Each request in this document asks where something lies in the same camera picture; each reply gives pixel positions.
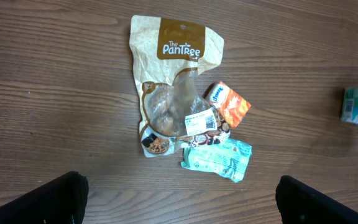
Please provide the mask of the brown Pantree mushroom bag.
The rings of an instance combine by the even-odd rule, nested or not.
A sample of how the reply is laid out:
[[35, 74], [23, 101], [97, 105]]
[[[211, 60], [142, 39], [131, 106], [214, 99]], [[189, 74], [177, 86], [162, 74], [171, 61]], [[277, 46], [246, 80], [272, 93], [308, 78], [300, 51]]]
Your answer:
[[192, 22], [135, 15], [129, 47], [141, 126], [163, 137], [187, 136], [185, 117], [209, 109], [196, 91], [195, 78], [221, 64], [224, 39]]

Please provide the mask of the teal Kleenex tissue pack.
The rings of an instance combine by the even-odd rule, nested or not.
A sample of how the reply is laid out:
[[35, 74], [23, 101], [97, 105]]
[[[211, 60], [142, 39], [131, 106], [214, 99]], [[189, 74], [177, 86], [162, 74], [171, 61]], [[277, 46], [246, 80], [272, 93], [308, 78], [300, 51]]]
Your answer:
[[358, 88], [344, 90], [341, 121], [358, 124]]

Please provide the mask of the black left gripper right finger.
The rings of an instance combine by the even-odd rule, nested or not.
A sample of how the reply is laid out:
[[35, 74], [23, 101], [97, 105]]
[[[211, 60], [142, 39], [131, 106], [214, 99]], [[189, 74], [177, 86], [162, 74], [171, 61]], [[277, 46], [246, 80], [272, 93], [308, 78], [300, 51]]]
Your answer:
[[289, 175], [281, 177], [275, 199], [283, 224], [358, 224], [358, 212]]

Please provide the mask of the teal wet wipes pack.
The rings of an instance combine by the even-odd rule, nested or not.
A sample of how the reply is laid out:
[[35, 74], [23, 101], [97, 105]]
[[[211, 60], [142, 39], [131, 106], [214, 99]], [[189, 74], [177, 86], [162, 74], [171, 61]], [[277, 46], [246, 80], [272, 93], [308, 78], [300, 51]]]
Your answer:
[[183, 150], [182, 168], [210, 172], [238, 183], [244, 179], [252, 155], [246, 142], [227, 139], [223, 143]]

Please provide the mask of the orange Kleenex tissue pack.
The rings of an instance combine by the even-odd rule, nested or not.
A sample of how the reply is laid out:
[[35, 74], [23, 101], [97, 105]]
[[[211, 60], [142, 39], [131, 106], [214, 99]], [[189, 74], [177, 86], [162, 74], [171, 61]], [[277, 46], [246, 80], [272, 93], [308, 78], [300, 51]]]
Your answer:
[[216, 82], [206, 97], [231, 128], [236, 128], [249, 111], [251, 104], [224, 82]]

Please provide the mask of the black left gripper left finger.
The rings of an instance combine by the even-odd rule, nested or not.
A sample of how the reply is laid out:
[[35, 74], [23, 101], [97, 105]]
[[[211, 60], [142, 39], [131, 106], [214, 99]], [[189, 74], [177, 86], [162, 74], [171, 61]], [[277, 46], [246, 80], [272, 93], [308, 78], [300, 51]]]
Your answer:
[[0, 207], [0, 223], [82, 224], [88, 179], [70, 171]]

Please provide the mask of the mixed beans printed bag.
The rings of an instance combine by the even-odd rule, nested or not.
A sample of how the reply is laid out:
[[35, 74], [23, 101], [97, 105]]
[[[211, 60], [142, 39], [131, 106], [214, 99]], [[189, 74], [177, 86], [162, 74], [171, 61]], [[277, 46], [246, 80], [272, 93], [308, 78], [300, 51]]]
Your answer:
[[140, 131], [141, 145], [146, 157], [166, 156], [186, 147], [210, 146], [226, 141], [231, 134], [230, 125], [216, 108], [189, 115], [185, 118], [184, 136], [164, 136], [149, 124]]

